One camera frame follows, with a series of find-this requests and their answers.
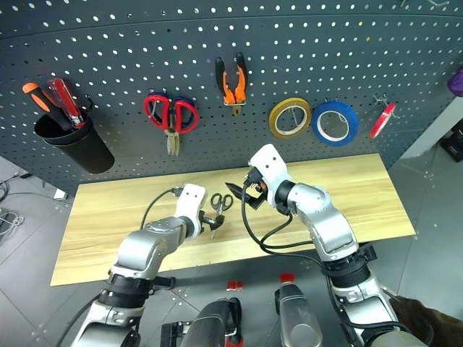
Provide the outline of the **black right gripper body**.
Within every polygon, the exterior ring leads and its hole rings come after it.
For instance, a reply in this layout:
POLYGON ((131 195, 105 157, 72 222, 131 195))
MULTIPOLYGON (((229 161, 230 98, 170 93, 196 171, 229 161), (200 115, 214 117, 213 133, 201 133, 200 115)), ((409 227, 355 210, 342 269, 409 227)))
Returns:
POLYGON ((251 186, 255 187, 255 190, 264 196, 264 200, 267 199, 268 188, 266 183, 263 180, 263 175, 259 172, 257 168, 252 168, 246 175, 243 188, 247 192, 247 189, 251 186))

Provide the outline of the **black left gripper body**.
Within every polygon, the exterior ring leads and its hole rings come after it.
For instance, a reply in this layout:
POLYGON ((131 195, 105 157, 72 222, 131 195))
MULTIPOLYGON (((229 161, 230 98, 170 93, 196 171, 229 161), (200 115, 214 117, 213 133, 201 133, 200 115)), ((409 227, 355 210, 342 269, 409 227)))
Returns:
POLYGON ((208 225, 211 231, 215 230, 215 219, 206 216, 203 210, 199 211, 199 221, 201 225, 201 233, 204 232, 204 225, 208 225))

